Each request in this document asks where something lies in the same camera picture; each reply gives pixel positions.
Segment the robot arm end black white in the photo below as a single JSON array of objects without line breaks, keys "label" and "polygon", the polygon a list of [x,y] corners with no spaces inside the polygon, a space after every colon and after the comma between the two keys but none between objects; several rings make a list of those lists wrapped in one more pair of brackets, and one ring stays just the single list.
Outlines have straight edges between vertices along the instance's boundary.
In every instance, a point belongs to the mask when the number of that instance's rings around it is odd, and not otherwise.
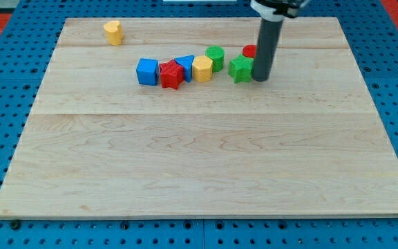
[{"label": "robot arm end black white", "polygon": [[310,0],[251,0],[250,7],[266,21],[296,18]]}]

